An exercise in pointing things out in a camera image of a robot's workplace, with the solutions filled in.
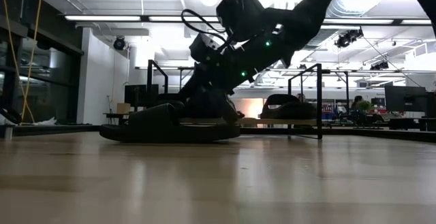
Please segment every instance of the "security camera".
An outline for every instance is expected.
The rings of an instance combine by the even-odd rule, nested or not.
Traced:
[[[114,41],[114,49],[115,50],[125,50],[128,47],[128,43],[125,41],[124,36],[117,36]]]

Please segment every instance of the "fluorescent light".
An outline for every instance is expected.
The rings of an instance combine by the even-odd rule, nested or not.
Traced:
[[[218,18],[215,16],[205,16],[203,17],[207,22],[219,22]],[[196,16],[185,16],[185,20],[188,22],[202,22]],[[151,22],[182,22],[180,16],[150,16]]]
[[[140,16],[92,16],[92,15],[81,15],[81,16],[65,16],[67,20],[75,21],[141,21]]]
[[[402,25],[431,25],[431,20],[403,20]]]
[[[359,30],[359,26],[347,26],[347,25],[322,25],[321,29],[345,29],[345,30]]]
[[[147,70],[148,67],[137,67],[137,69],[141,69],[141,70],[145,69],[145,70]],[[161,67],[161,69],[162,70],[178,70],[178,67]]]
[[[389,19],[325,19],[324,24],[353,24],[353,25],[389,25],[394,20]]]

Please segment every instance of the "wooden floor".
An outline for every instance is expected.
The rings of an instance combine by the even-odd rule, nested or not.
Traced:
[[[434,224],[435,146],[347,136],[147,146],[97,133],[18,138],[0,142],[0,223]]]

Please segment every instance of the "track light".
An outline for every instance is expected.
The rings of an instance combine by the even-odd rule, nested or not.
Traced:
[[[338,48],[346,48],[355,42],[359,37],[363,37],[362,28],[359,30],[349,30],[346,34],[341,34],[339,39],[335,41],[334,44]]]
[[[380,63],[380,68],[381,69],[388,69],[389,68],[388,62],[384,61],[384,62]]]
[[[379,71],[379,70],[388,69],[388,68],[389,68],[388,62],[384,61],[382,63],[378,63],[376,65],[372,65],[370,70],[371,71]]]

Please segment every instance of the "white wall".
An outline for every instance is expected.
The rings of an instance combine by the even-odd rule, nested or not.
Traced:
[[[147,70],[146,69],[135,69],[135,66],[139,66],[138,59],[138,47],[130,48],[130,64],[129,64],[129,84],[146,84],[147,83]]]
[[[101,125],[107,123],[108,96],[112,109],[124,102],[124,86],[128,81],[129,61],[96,38],[90,28],[83,29],[78,98],[78,123]]]

